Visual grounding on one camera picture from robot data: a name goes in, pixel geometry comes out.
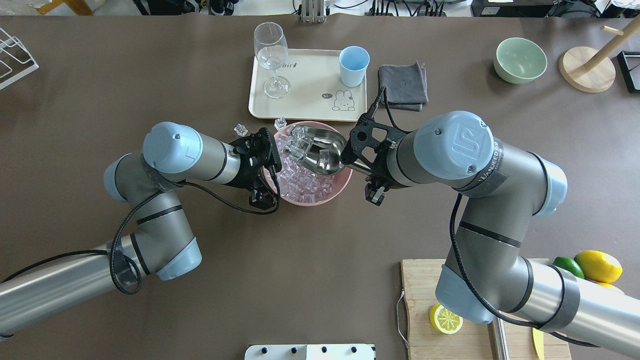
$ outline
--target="tabletop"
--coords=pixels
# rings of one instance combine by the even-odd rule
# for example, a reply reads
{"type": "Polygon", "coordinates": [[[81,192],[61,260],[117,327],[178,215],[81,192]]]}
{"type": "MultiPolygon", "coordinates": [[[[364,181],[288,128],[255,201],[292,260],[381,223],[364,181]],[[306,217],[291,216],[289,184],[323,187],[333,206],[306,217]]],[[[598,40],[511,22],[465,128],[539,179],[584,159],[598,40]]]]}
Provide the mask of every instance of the tabletop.
{"type": "MultiPolygon", "coordinates": [[[[429,104],[392,110],[398,125],[415,129],[468,110],[501,140],[558,164],[567,198],[554,216],[532,221],[522,255],[606,251],[625,269],[616,286],[640,297],[640,102],[619,70],[609,90],[586,94],[557,69],[566,50],[609,41],[601,25],[627,20],[338,14],[309,26],[295,15],[0,17],[40,65],[0,91],[0,277],[107,242],[129,208],[106,193],[102,174],[140,149],[154,124],[178,122],[224,142],[236,138],[237,123],[273,129],[248,111],[252,31],[265,20],[283,26],[291,48],[366,48],[370,101],[380,65],[424,63],[429,104]],[[493,54],[507,37],[541,46],[549,60],[542,77],[511,85],[496,75],[493,54]]],[[[636,37],[620,50],[638,48],[636,37]]],[[[331,125],[343,134],[352,126],[331,125]]],[[[251,344],[374,343],[378,359],[404,359],[394,314],[399,264],[446,257],[456,194],[441,184],[392,190],[376,207],[364,185],[354,174],[336,199],[311,208],[284,203],[268,217],[181,190],[203,255],[198,268],[168,282],[146,277],[137,295],[112,291],[24,329],[0,345],[0,357],[242,359],[251,344]]],[[[246,204],[244,190],[211,188],[246,204]]],[[[626,359],[571,350],[574,359],[626,359]]]]}

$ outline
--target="wine glass stem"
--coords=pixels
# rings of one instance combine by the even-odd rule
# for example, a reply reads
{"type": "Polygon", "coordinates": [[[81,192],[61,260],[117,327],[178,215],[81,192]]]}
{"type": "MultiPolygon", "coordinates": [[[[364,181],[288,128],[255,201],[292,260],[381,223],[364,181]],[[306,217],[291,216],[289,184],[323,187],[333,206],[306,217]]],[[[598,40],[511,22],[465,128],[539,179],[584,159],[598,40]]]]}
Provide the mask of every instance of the wine glass stem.
{"type": "Polygon", "coordinates": [[[278,71],[274,70],[273,71],[273,86],[279,88],[280,87],[280,80],[278,80],[278,71]]]}

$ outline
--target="lime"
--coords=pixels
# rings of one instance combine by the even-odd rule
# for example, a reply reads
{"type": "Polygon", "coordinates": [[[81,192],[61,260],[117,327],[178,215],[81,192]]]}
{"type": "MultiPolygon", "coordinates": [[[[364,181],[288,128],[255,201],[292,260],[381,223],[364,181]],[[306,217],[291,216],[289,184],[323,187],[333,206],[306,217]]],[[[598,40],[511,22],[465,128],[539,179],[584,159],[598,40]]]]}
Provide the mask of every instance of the lime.
{"type": "Polygon", "coordinates": [[[575,256],[584,277],[597,282],[614,282],[622,274],[620,262],[606,252],[587,250],[575,256]]]}
{"type": "Polygon", "coordinates": [[[584,273],[582,272],[582,268],[572,258],[564,258],[562,256],[558,256],[554,260],[554,264],[553,265],[555,265],[555,266],[557,266],[559,268],[565,269],[566,271],[570,272],[571,274],[575,275],[576,277],[584,279],[584,273]]]}
{"type": "Polygon", "coordinates": [[[437,331],[444,334],[455,334],[462,328],[462,318],[440,303],[435,304],[429,310],[429,321],[437,331]]]}
{"type": "Polygon", "coordinates": [[[602,286],[604,286],[604,287],[605,287],[605,288],[607,288],[607,289],[611,289],[611,290],[613,290],[613,291],[617,291],[617,292],[621,293],[622,295],[624,295],[624,294],[625,294],[625,292],[624,292],[624,291],[622,291],[622,290],[618,289],[616,286],[613,286],[613,285],[611,285],[611,284],[607,284],[606,282],[597,282],[597,281],[596,281],[596,284],[598,284],[598,285],[602,285],[602,286]]]}

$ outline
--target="folded napkin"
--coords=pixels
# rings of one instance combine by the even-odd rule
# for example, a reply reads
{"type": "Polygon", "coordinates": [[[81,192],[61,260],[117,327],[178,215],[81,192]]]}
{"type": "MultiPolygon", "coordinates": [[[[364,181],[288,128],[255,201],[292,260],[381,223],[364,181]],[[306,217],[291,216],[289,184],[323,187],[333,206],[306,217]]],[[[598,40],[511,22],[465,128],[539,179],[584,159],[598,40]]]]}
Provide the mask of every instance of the folded napkin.
{"type": "Polygon", "coordinates": [[[378,85],[387,87],[390,108],[420,111],[429,102],[427,72],[417,61],[413,65],[382,65],[378,85]]]}

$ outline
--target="light blue joint cap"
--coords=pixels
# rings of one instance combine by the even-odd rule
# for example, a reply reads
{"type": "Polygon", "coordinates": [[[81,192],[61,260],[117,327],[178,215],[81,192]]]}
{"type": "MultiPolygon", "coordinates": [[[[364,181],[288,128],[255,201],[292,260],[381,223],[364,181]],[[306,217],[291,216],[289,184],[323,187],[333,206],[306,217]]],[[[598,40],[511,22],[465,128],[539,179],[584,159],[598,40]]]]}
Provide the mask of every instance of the light blue joint cap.
{"type": "Polygon", "coordinates": [[[171,280],[192,271],[198,267],[200,262],[202,262],[202,254],[196,238],[193,238],[189,245],[185,246],[175,258],[157,272],[157,275],[162,281],[171,280]]]}
{"type": "Polygon", "coordinates": [[[189,170],[202,155],[202,137],[186,125],[161,122],[145,137],[142,153],[145,161],[165,174],[189,170]]]}
{"type": "Polygon", "coordinates": [[[413,152],[430,174],[446,180],[464,179],[491,161],[493,134],[476,114],[452,111],[418,129],[413,152]]]}
{"type": "Polygon", "coordinates": [[[490,323],[493,320],[493,314],[480,304],[465,281],[446,265],[442,265],[436,299],[465,320],[477,323],[490,323]]]}
{"type": "Polygon", "coordinates": [[[542,207],[534,216],[547,217],[555,213],[557,207],[564,202],[568,184],[566,175],[559,166],[551,161],[544,160],[538,154],[534,155],[540,160],[540,163],[542,163],[542,166],[545,168],[545,174],[547,175],[547,197],[545,197],[545,203],[542,204],[542,207]]]}
{"type": "Polygon", "coordinates": [[[131,155],[131,153],[121,156],[120,159],[117,159],[111,165],[109,165],[104,171],[104,176],[102,177],[102,183],[104,184],[104,188],[107,190],[109,195],[120,202],[127,202],[127,199],[123,198],[122,195],[120,195],[120,193],[118,192],[118,188],[116,187],[116,169],[118,168],[118,164],[120,164],[120,160],[124,159],[128,155],[131,155]]]}

